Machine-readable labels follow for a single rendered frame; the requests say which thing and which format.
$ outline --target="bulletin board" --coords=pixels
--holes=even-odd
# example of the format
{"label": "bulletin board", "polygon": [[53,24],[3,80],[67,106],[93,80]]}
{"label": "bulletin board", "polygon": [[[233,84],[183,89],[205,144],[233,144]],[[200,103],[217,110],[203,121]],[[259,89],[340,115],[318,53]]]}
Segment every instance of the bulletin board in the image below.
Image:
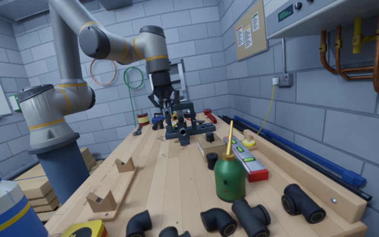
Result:
{"label": "bulletin board", "polygon": [[238,61],[268,50],[263,0],[258,0],[234,25]]}

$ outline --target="wooden tabletop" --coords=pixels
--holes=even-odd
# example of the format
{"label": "wooden tabletop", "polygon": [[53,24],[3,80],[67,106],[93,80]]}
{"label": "wooden tabletop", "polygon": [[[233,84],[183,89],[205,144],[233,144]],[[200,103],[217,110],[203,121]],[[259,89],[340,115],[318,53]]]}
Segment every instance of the wooden tabletop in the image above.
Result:
{"label": "wooden tabletop", "polygon": [[[196,118],[210,122],[203,114],[197,114]],[[217,122],[215,134],[227,136],[229,125],[219,118]],[[192,237],[220,236],[218,231],[206,232],[200,212],[218,207],[229,212],[235,220],[237,218],[231,210],[232,204],[217,197],[214,171],[207,169],[196,136],[190,138],[190,145],[181,147],[178,139],[166,140],[164,133],[163,129],[154,131],[151,125],[147,125],[142,129],[142,135],[130,134],[46,223],[51,236],[59,237],[71,224],[88,220],[92,210],[86,196],[107,184],[107,178],[116,169],[115,159],[126,162],[130,156],[139,169],[117,219],[104,223],[109,237],[125,237],[130,218],[146,209],[153,223],[153,229],[145,232],[147,237],[157,237],[161,229],[168,226],[176,227],[179,234],[189,231]],[[233,134],[243,139],[236,130]],[[251,207],[262,204],[268,210],[270,237],[364,237],[367,227],[362,222],[347,222],[268,159],[259,147],[252,153],[269,170],[269,179],[253,183],[246,180],[245,199]],[[325,209],[327,216],[322,222],[308,224],[302,215],[290,216],[285,212],[280,198],[290,183],[299,184]],[[247,235],[238,223],[232,236]]]}

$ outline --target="green bottle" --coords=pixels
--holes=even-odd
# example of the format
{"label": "green bottle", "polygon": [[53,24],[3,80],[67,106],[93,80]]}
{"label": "green bottle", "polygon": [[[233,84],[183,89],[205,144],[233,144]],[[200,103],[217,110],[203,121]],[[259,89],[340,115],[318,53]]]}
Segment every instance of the green bottle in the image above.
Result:
{"label": "green bottle", "polygon": [[217,196],[225,202],[234,202],[244,198],[245,168],[241,161],[234,158],[232,152],[233,121],[230,123],[229,140],[226,152],[222,154],[215,165],[215,180]]}

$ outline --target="cinder block wall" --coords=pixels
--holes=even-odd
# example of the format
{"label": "cinder block wall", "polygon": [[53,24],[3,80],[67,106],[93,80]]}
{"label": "cinder block wall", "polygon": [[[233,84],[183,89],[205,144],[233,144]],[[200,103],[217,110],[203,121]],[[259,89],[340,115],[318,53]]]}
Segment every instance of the cinder block wall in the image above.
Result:
{"label": "cinder block wall", "polygon": [[[285,1],[263,0],[265,14]],[[270,40],[270,49],[237,62],[234,24],[250,9],[252,0],[221,0],[219,15],[224,46],[230,115],[259,126],[270,105],[272,80],[282,68],[281,40]],[[374,34],[378,17],[363,22],[363,35]],[[336,31],[328,34],[330,65],[335,65]],[[373,65],[375,41],[352,54],[353,25],[342,28],[342,67]],[[360,189],[373,196],[362,221],[366,237],[379,235],[379,96],[372,80],[347,81],[326,71],[320,62],[320,36],[286,39],[286,70],[294,73],[290,88],[276,86],[265,129],[361,174],[367,179]]]}
{"label": "cinder block wall", "polygon": [[[133,6],[112,11],[105,10],[97,0],[81,3],[110,32],[126,38],[138,35],[145,25],[163,27],[170,59],[184,59],[189,98],[196,112],[204,107],[211,107],[216,113],[229,112],[217,0],[136,1]],[[16,22],[13,28],[30,84],[56,85],[60,78],[49,12]],[[95,90],[96,104],[88,111],[66,116],[66,121],[80,133],[79,147],[88,147],[96,159],[106,158],[135,127],[128,88],[123,80],[127,67],[138,67],[145,79],[139,89],[131,89],[136,113],[142,109],[152,118],[154,112],[158,112],[147,98],[152,89],[146,75],[146,62],[142,60],[127,66],[116,63],[114,82],[101,86],[90,76],[92,58],[80,50],[80,61],[83,78]],[[114,70],[110,61],[97,60],[92,74],[104,84],[113,78]],[[132,87],[141,83],[136,69],[128,74]]]}
{"label": "cinder block wall", "polygon": [[[12,25],[0,20],[0,84],[5,97],[29,87]],[[0,118],[0,177],[7,177],[22,169],[37,157],[31,157],[26,149],[29,145],[29,128],[21,112],[15,112],[8,100],[12,114]]]}

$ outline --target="green hose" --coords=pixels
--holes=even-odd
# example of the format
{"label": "green hose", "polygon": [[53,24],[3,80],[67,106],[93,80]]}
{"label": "green hose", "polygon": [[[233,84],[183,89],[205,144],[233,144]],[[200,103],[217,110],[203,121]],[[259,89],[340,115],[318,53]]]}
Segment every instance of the green hose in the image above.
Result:
{"label": "green hose", "polygon": [[[137,87],[131,87],[131,86],[129,86],[129,77],[128,77],[128,74],[127,74],[126,72],[127,72],[130,68],[138,69],[138,70],[140,71],[140,73],[141,73],[142,81],[141,81],[141,84],[140,84],[139,86],[137,86]],[[132,88],[132,89],[138,89],[138,88],[140,88],[140,87],[142,86],[143,82],[144,82],[144,75],[142,74],[142,71],[141,71],[139,68],[137,68],[137,67],[128,67],[128,68],[124,71],[124,82],[125,82],[126,86],[127,86],[128,89],[129,89],[129,97],[130,97],[130,99],[131,99],[130,89],[131,89],[131,88]],[[135,114],[134,114],[134,108],[133,108],[133,101],[132,101],[132,100],[131,100],[131,109],[132,109],[132,111],[133,111],[134,125],[137,127],[137,123],[135,122]]]}

